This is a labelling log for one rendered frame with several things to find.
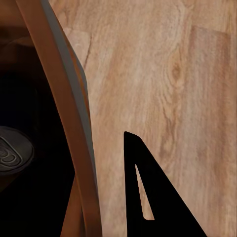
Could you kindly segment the trash can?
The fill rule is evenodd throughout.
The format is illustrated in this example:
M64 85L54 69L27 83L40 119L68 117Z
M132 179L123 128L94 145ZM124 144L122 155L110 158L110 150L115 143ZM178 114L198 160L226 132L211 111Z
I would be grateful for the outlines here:
M39 93L39 146L22 171L0 176L0 193L66 136L75 176L60 237L102 237L87 81L48 0L0 0L0 72Z

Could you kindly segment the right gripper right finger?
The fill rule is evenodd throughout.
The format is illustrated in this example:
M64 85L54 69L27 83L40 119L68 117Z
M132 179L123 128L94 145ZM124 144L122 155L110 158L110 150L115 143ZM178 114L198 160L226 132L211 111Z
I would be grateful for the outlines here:
M155 220L143 217L137 165ZM127 237L207 237L143 140L124 133Z

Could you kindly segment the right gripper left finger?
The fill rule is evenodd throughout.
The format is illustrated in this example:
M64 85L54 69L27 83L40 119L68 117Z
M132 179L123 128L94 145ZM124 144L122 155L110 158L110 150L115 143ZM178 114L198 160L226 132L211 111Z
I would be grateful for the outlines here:
M0 193L0 237L60 237L74 176L63 136Z

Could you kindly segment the can of soda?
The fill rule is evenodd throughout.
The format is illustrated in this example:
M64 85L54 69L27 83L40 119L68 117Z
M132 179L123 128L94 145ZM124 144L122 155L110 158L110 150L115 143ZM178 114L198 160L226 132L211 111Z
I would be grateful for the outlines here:
M26 168L39 142L37 88L23 75L0 72L0 176Z

